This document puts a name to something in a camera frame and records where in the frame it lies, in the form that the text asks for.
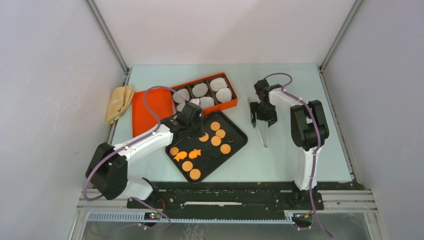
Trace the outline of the orange cookie box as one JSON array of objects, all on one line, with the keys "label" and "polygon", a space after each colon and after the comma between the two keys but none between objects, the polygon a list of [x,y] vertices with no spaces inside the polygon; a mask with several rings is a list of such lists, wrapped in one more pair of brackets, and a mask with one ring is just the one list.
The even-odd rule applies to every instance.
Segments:
[{"label": "orange cookie box", "polygon": [[202,77],[172,87],[182,96],[170,93],[170,104],[179,111],[184,100],[200,100],[200,107],[206,114],[213,111],[224,111],[238,104],[238,96],[230,79],[224,72]]}]

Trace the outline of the silver metal tongs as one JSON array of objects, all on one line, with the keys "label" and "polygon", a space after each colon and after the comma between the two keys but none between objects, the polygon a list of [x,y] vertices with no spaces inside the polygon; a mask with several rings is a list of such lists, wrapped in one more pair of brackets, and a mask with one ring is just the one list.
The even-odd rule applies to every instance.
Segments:
[{"label": "silver metal tongs", "polygon": [[269,135],[269,125],[266,120],[264,120],[263,113],[261,112],[260,104],[257,101],[253,101],[249,97],[247,102],[250,110],[250,121],[252,127],[257,132],[260,142],[264,148],[268,147],[268,135]]}]

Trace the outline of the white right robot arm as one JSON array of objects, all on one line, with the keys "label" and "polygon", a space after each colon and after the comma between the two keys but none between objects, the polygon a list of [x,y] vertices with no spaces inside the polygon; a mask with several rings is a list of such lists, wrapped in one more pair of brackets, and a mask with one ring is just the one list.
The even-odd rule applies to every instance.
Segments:
[{"label": "white right robot arm", "polygon": [[249,102],[252,126],[257,129],[262,145],[266,148],[272,125],[277,123],[277,109],[290,116],[290,134],[300,151],[294,184],[299,189],[291,194],[291,204],[304,209],[311,202],[307,192],[316,185],[317,161],[330,131],[319,100],[304,101],[288,92],[282,85],[270,85],[266,79],[254,84],[256,101]]}]

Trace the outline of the black baking tray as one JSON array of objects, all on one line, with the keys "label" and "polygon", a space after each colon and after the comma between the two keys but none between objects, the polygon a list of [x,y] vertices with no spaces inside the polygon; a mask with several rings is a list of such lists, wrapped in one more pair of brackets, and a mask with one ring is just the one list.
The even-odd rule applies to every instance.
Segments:
[{"label": "black baking tray", "polygon": [[205,135],[174,140],[165,153],[191,184],[198,184],[241,150],[247,135],[222,111],[207,115],[202,123]]}]

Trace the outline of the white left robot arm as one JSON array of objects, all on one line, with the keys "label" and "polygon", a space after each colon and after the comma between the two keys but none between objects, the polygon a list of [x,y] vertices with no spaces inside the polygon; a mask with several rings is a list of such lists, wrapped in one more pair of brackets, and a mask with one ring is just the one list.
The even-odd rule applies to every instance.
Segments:
[{"label": "white left robot arm", "polygon": [[174,140],[203,136],[202,115],[203,109],[198,104],[188,102],[182,111],[159,119],[152,129],[141,135],[116,145],[107,142],[98,145],[85,173],[84,199],[96,200],[87,195],[88,185],[92,185],[107,200],[129,197],[138,199],[145,208],[156,206],[156,186],[145,177],[130,177],[130,167]]}]

